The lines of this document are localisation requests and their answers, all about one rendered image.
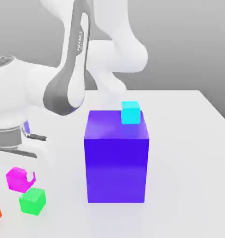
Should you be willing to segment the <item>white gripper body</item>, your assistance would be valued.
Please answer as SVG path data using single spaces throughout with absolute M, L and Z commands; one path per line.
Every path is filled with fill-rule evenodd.
M 50 169 L 49 150 L 45 144 L 22 144 L 16 148 L 0 148 L 0 165 L 25 170 Z

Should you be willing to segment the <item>small magenta cube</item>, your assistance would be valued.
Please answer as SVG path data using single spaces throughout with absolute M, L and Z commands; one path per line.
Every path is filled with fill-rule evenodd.
M 35 172 L 33 172 L 33 179 L 31 181 L 28 181 L 26 170 L 14 167 L 6 174 L 6 179 L 10 190 L 26 193 L 29 188 L 35 183 L 36 176 Z

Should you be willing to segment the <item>small green cube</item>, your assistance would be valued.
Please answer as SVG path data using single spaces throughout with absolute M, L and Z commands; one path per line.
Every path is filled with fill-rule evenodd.
M 19 197 L 19 203 L 23 213 L 38 216 L 46 204 L 45 190 L 31 187 Z

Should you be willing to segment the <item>small cyan cube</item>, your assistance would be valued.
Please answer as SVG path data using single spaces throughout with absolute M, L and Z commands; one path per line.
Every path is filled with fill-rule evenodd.
M 139 124 L 141 109 L 137 101 L 121 102 L 121 121 L 124 125 Z

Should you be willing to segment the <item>large purple box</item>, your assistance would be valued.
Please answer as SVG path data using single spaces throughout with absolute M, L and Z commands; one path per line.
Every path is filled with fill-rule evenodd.
M 89 203 L 143 203 L 149 151 L 144 117 L 121 123 L 120 111 L 88 114 L 84 135 Z

